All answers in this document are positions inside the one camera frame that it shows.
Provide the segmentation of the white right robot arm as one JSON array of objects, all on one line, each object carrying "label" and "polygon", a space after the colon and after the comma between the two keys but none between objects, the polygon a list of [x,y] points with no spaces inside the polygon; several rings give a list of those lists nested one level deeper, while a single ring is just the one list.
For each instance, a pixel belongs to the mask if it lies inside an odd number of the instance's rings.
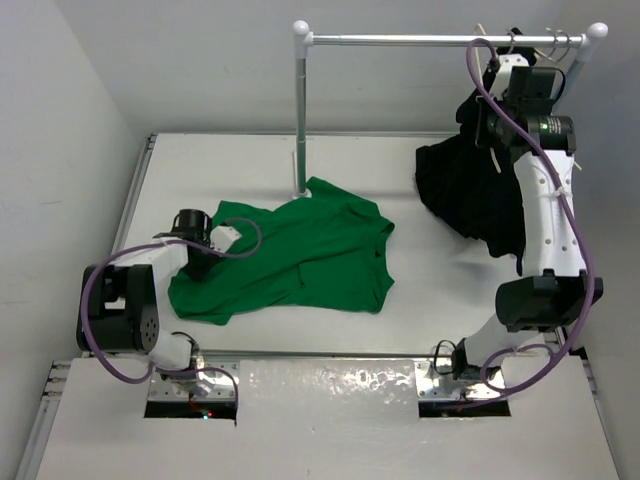
[{"label": "white right robot arm", "polygon": [[[506,397],[532,386],[556,367],[578,339],[604,290],[574,214],[572,175],[576,140],[566,116],[552,113],[552,75],[537,67],[512,67],[502,98],[485,87],[475,69],[471,79],[490,108],[488,134],[510,157],[524,218],[524,253],[519,279],[501,284],[495,312],[451,355],[451,376],[478,381]],[[535,349],[536,335],[568,326],[561,349],[529,379],[511,387],[490,383],[509,354]]]}]

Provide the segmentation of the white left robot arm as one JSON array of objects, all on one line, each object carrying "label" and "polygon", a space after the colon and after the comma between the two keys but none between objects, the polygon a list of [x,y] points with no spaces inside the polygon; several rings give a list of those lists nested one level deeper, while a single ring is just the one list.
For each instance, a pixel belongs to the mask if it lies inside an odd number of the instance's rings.
[{"label": "white left robot arm", "polygon": [[151,249],[112,260],[90,287],[87,320],[98,349],[104,353],[139,354],[169,371],[190,368],[194,343],[161,325],[158,299],[179,272],[201,281],[220,257],[173,239],[211,245],[212,220],[204,212],[183,209],[167,233],[154,237]]}]

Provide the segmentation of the green t-shirt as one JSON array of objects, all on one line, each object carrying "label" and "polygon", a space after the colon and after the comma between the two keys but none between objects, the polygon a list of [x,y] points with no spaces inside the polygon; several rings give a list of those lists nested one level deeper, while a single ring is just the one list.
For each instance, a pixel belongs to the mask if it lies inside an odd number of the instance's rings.
[{"label": "green t-shirt", "polygon": [[379,313],[394,283],[386,260],[394,223],[375,202],[327,181],[313,177],[308,188],[310,196],[274,210],[220,202],[214,224],[231,220],[242,237],[202,280],[173,277],[176,316],[223,326],[275,306]]}]

